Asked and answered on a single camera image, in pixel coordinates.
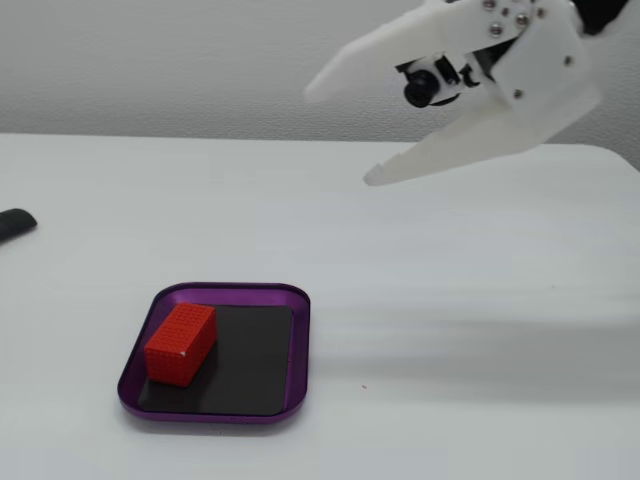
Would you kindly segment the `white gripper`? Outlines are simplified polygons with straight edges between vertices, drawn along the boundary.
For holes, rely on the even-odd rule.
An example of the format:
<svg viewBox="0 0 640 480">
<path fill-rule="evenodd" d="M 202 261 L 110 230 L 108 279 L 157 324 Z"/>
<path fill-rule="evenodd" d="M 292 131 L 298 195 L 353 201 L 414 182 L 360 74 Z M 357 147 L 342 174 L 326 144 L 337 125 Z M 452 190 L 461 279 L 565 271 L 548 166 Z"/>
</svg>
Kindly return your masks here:
<svg viewBox="0 0 640 480">
<path fill-rule="evenodd" d="M 516 16 L 527 20 L 519 24 Z M 421 58 L 463 56 L 515 39 L 492 69 L 488 99 L 364 176 L 383 186 L 531 149 L 601 101 L 582 21 L 571 1 L 426 1 L 343 46 L 304 90 L 310 103 Z"/>
</svg>

